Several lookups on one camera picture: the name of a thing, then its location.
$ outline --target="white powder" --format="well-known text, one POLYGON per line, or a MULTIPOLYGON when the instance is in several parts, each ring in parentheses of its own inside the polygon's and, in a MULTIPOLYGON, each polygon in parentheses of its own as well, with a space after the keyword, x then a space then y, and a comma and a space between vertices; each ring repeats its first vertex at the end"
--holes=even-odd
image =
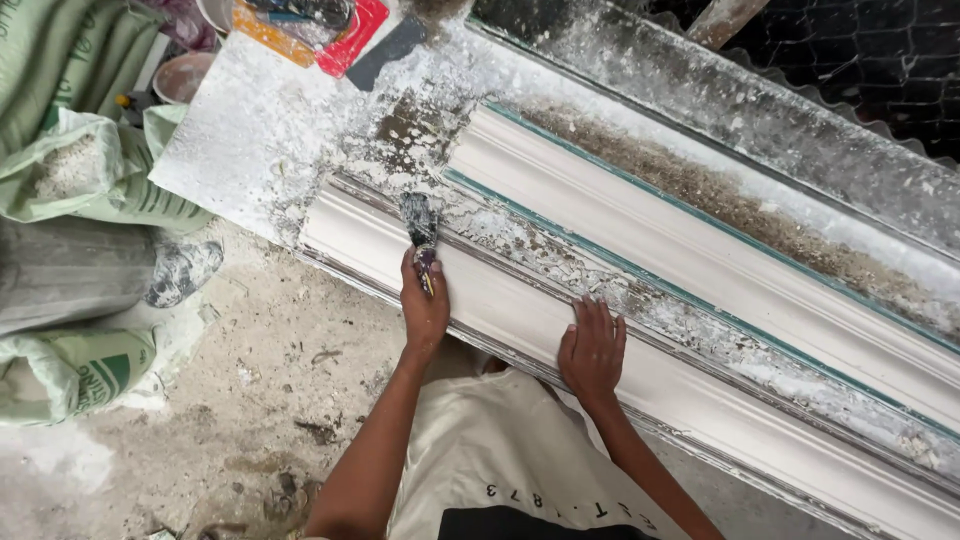
POLYGON ((54 150, 36 165, 36 197, 43 201, 62 201, 107 191, 106 160, 94 144, 93 135, 84 135, 54 150))

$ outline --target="person's left hand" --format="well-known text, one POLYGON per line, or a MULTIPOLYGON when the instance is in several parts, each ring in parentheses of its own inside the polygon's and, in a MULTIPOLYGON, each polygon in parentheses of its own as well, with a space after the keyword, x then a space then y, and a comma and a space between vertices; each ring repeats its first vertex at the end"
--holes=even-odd
POLYGON ((425 359, 437 350, 440 340, 450 322, 450 299, 446 293, 446 278, 439 260, 430 267, 433 296, 423 290, 418 274, 419 263, 414 262, 413 246, 403 254, 400 272, 403 274, 403 289, 400 304, 403 319, 407 324, 407 347, 411 352, 422 353, 425 359))

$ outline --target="concrete floor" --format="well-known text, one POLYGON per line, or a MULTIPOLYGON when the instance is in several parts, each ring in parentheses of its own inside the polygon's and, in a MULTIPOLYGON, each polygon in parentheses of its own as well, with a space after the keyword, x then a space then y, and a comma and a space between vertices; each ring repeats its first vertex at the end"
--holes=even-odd
MULTIPOLYGON (((102 323, 161 325, 157 374, 130 406, 2 430, 0 538, 140 539, 167 528, 194 540, 227 523, 221 538, 259 540, 302 520, 312 482, 396 364, 400 313, 225 221, 193 236, 226 254, 199 293, 102 323)), ((728 539, 849 538, 647 439, 728 539)))

